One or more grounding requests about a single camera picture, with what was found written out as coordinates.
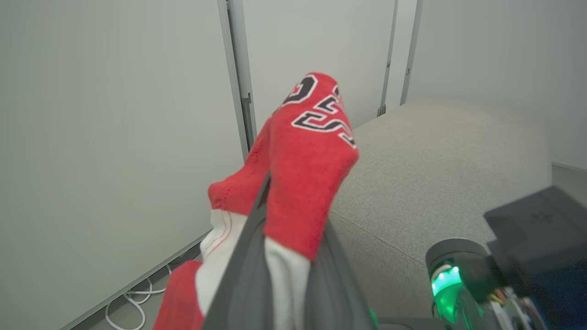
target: couch cushion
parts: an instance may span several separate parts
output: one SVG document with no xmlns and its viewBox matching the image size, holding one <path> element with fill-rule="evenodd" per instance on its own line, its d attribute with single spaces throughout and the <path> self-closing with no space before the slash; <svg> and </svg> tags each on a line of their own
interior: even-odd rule
<svg viewBox="0 0 587 330">
<path fill-rule="evenodd" d="M 357 128 L 355 140 L 359 161 L 340 188 L 330 218 L 367 298 L 382 316 L 429 316 L 430 300 L 405 301 L 410 292 L 417 293 L 414 299 L 430 292 L 424 263 L 428 248 L 450 237 L 486 243 L 493 234 L 485 211 L 551 183 L 541 125 L 510 109 L 415 100 Z M 349 231 L 363 234 L 353 237 Z M 409 265 L 415 273 L 373 272 L 375 266 L 360 260 L 367 255 L 387 268 Z M 414 268 L 414 262 L 421 267 Z M 390 304 L 379 294 L 397 295 L 404 304 Z"/>
</svg>

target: sock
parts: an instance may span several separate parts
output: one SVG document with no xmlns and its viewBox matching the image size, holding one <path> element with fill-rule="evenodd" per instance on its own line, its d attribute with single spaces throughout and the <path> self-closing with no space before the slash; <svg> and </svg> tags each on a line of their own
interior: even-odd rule
<svg viewBox="0 0 587 330">
<path fill-rule="evenodd" d="M 243 168 L 210 185 L 213 229 L 200 245 L 204 263 L 194 271 L 192 283 L 182 282 L 190 287 L 168 285 L 156 323 L 167 327 L 155 329 L 183 329 L 174 319 L 163 321 L 165 315 L 171 315 L 164 310 L 177 305 L 167 299 L 168 294 L 173 295 L 170 291 L 194 292 L 195 285 L 195 301 L 189 302 L 197 308 L 193 315 L 207 314 L 268 170 L 271 189 L 264 233 L 274 328 L 301 329 L 311 261 L 318 252 L 332 200 L 358 156 L 338 84 L 321 73 L 307 74 L 265 122 Z M 197 325 L 186 318 L 176 319 Z"/>
</svg>

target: black and white lettering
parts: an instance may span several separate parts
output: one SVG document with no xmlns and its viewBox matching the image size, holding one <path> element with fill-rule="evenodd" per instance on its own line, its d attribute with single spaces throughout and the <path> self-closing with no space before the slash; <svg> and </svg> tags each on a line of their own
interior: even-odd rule
<svg viewBox="0 0 587 330">
<path fill-rule="evenodd" d="M 353 149 L 356 149 L 357 145 L 355 144 L 355 139 L 350 128 L 340 119 L 331 119 L 325 124 L 320 124 L 320 122 L 324 122 L 327 118 L 328 116 L 325 114 L 306 111 L 292 122 L 292 126 L 321 133 L 329 133 L 342 129 L 343 132 L 340 132 L 338 136 Z"/>
<path fill-rule="evenodd" d="M 329 95 L 318 102 L 318 104 L 314 106 L 314 109 L 334 115 L 339 109 L 342 109 L 342 105 L 340 105 L 338 99 L 334 97 L 334 95 Z"/>
<path fill-rule="evenodd" d="M 318 84 L 318 79 L 314 75 L 307 75 L 305 76 L 302 81 L 300 81 L 293 91 L 288 95 L 288 97 L 284 100 L 281 106 L 289 105 L 292 103 L 302 103 L 303 101 L 307 100 L 311 95 L 316 85 Z"/>
</svg>

